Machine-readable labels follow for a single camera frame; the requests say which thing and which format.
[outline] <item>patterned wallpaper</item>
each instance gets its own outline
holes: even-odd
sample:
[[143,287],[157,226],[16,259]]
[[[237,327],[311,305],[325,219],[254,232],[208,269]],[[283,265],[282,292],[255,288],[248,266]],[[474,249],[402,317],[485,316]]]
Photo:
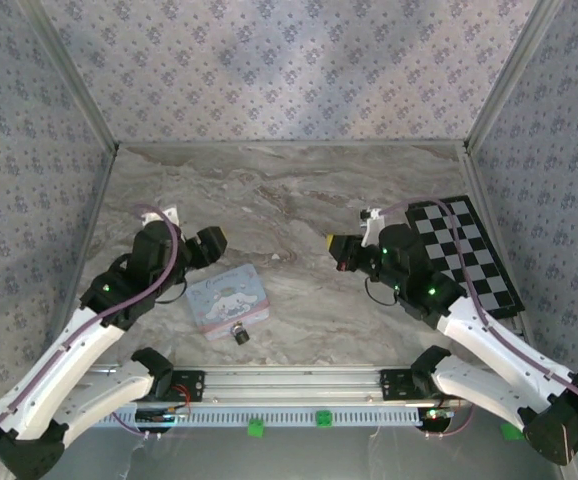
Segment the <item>patterned wallpaper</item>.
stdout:
[[578,369],[578,0],[476,154],[539,347]]
[[465,138],[536,0],[42,0],[116,140]]
[[65,300],[102,148],[14,0],[0,0],[0,395]]

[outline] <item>black and white checkerboard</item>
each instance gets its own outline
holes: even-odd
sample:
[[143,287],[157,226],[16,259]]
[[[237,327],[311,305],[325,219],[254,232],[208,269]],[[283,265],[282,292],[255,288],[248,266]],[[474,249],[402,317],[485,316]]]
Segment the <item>black and white checkerboard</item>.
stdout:
[[[523,311],[518,293],[469,197],[452,197],[443,202],[455,215],[460,247],[481,305],[498,320]],[[434,267],[467,289],[449,217],[429,202],[409,205],[406,215],[409,225],[420,234]]]

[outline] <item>gray marble tabletop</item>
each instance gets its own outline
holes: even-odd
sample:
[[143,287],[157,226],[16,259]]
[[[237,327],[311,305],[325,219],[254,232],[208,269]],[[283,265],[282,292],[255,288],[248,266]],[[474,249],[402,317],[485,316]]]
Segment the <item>gray marble tabletop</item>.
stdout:
[[[358,213],[422,195],[465,193],[452,147],[153,146],[121,149],[95,228],[80,293],[131,249],[140,229],[132,206],[175,204],[187,236],[219,225],[224,257],[191,272],[190,283],[253,263],[270,301],[270,318],[251,340],[209,342],[183,297],[158,306],[102,357],[126,361],[156,348],[177,365],[406,365],[448,341],[404,314],[371,301],[361,273],[336,271],[329,233],[360,233]],[[390,222],[404,221],[404,214]],[[372,285],[374,295],[390,292]],[[175,294],[175,289],[165,295]]]

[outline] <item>cylindrical object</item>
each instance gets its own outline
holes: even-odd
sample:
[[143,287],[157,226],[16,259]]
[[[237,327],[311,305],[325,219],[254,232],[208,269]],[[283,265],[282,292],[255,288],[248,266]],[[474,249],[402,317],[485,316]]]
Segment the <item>cylindrical object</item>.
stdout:
[[238,345],[243,345],[249,341],[249,334],[245,327],[242,325],[242,322],[237,322],[231,328],[231,334],[236,339]]

